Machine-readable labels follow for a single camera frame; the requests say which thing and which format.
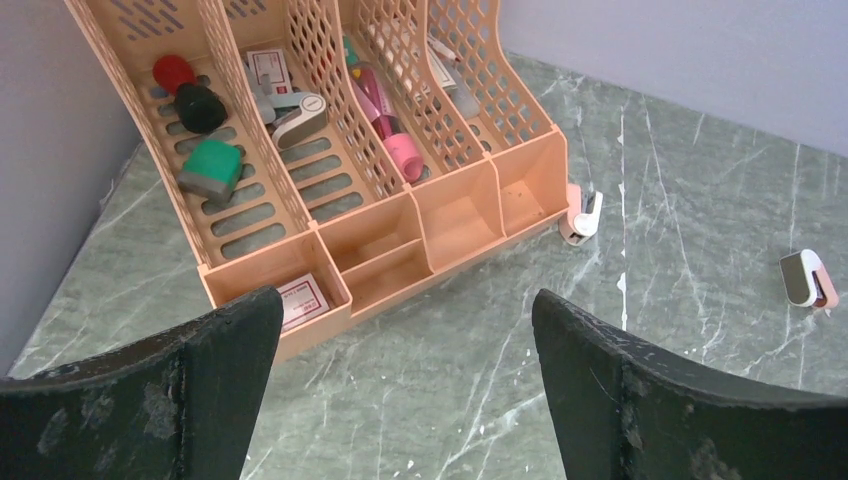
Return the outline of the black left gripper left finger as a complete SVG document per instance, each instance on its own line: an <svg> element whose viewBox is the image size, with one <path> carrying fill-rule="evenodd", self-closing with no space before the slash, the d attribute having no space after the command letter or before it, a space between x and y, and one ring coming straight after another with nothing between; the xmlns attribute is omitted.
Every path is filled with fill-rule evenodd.
<svg viewBox="0 0 848 480"><path fill-rule="evenodd" d="M134 343L1 382L5 479L236 479L277 350L263 287Z"/></svg>

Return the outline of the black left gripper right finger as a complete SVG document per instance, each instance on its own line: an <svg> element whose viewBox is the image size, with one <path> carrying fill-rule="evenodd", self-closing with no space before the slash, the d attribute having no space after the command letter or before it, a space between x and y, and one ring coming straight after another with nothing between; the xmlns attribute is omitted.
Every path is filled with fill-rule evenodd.
<svg viewBox="0 0 848 480"><path fill-rule="evenodd" d="M847 401L736 376L549 290L532 325L570 479L843 479Z"/></svg>

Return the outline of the grey white stapler in organizer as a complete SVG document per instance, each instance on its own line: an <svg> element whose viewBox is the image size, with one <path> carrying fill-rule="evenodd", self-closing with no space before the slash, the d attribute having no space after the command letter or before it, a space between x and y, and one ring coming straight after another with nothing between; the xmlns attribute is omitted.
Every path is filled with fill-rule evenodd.
<svg viewBox="0 0 848 480"><path fill-rule="evenodd" d="M272 93L269 85L251 80L260 119L272 126L271 140L285 150L323 129L327 123L327 101L312 92Z"/></svg>

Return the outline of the staple box front compartment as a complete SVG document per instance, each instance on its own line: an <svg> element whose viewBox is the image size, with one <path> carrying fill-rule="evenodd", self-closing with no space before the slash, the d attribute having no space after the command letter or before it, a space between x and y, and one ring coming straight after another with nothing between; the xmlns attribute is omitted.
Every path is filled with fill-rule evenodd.
<svg viewBox="0 0 848 480"><path fill-rule="evenodd" d="M283 307L282 330L289 331L330 311L314 275L306 273L277 288Z"/></svg>

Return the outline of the green stamp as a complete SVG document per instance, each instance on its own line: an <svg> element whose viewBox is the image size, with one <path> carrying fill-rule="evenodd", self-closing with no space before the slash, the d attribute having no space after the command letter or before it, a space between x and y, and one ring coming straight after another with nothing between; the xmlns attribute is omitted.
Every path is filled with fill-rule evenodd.
<svg viewBox="0 0 848 480"><path fill-rule="evenodd" d="M179 188L212 202L230 201L242 173L241 151L219 140L202 141L177 175Z"/></svg>

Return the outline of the peach plastic file organizer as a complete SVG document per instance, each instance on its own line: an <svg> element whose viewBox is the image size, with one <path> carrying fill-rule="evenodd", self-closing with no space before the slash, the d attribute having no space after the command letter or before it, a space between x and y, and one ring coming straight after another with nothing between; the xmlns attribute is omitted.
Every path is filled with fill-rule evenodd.
<svg viewBox="0 0 848 480"><path fill-rule="evenodd" d="M290 358L498 250L558 223L567 140L507 61L496 1L71 1L68 9L130 112L214 306L312 273L330 311L279 339ZM367 27L398 19L421 52L398 77ZM431 72L427 37L458 57L480 105L464 119ZM260 119L251 50L282 49L293 92L328 103L327 125L278 150ZM177 175L193 135L154 80L162 56L207 77L259 194L213 209ZM350 67L368 62L424 161L407 182L366 118Z"/></svg>

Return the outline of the black round stamp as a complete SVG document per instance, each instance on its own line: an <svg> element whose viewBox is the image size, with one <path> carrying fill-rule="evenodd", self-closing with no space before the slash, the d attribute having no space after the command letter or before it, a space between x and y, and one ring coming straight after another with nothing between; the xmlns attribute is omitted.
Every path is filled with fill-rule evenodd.
<svg viewBox="0 0 848 480"><path fill-rule="evenodd" d="M179 121L186 130L209 134L226 122L229 115L220 98L200 84L180 85L173 102Z"/></svg>

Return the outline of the red round stamp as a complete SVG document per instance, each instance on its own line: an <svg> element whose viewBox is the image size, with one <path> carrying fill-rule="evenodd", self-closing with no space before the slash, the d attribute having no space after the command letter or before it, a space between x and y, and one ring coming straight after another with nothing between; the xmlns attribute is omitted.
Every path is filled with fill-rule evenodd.
<svg viewBox="0 0 848 480"><path fill-rule="evenodd" d="M156 83L169 95L176 96L184 85L196 85L197 78L191 65L175 54L160 57L152 68Z"/></svg>

